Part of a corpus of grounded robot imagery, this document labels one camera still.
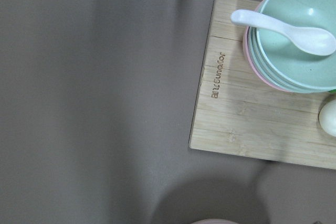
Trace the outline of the bamboo wooden board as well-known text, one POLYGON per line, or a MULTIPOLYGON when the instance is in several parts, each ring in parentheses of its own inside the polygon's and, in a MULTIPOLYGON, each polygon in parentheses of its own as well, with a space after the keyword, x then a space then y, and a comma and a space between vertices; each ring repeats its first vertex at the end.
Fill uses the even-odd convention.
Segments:
POLYGON ((333 93, 288 93, 253 72, 244 29, 230 22, 257 1, 214 0, 189 146, 192 149, 335 169, 335 138, 318 113, 333 93))

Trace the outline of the pink stacked bowl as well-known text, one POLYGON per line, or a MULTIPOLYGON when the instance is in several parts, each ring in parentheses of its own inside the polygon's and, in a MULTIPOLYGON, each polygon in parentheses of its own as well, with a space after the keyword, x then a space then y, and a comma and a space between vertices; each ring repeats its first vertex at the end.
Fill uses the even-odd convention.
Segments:
POLYGON ((281 88, 280 86, 273 84, 271 82, 269 82, 267 79, 264 78, 264 76, 262 76, 258 70, 256 69, 256 67, 253 64, 253 61, 251 60, 251 56, 249 53, 249 48, 248 48, 248 33, 249 33, 249 27, 247 26, 244 30, 243 33, 243 41, 242 41, 242 45, 243 45, 243 53, 244 53, 244 57, 246 59, 246 61, 248 62, 248 64, 250 65, 252 71, 254 72, 254 74, 261 80, 263 81, 265 84, 267 84, 268 86, 277 89, 279 91, 283 91, 283 92, 289 92, 286 89, 281 88))

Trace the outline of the white ceramic spoon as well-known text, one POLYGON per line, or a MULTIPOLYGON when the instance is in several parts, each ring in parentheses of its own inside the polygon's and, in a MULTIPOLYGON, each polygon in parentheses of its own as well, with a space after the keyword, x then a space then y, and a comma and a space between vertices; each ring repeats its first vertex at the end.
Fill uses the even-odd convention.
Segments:
POLYGON ((300 50, 317 55, 329 56, 335 52, 335 37, 329 31, 316 27, 297 27, 265 14, 238 9, 230 20, 235 25, 266 29, 288 38, 300 50))

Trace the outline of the white garlic bulb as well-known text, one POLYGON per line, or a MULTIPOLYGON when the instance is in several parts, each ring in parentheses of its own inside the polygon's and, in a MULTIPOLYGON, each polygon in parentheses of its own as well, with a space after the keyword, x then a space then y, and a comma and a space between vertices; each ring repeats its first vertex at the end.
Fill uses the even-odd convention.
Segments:
POLYGON ((319 113, 319 123, 326 133, 335 137, 335 100, 322 107, 319 113))

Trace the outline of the green stacked bowls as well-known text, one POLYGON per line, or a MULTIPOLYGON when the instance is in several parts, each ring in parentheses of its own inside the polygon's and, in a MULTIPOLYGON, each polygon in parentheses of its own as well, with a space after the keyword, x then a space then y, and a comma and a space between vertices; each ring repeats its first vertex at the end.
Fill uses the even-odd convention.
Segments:
MULTIPOLYGON (((265 0, 259 11, 293 26, 318 27, 335 34, 335 0, 265 0)), ((335 54, 308 54, 281 34, 265 29, 256 29, 256 39, 276 74, 318 92, 335 89, 335 54)))

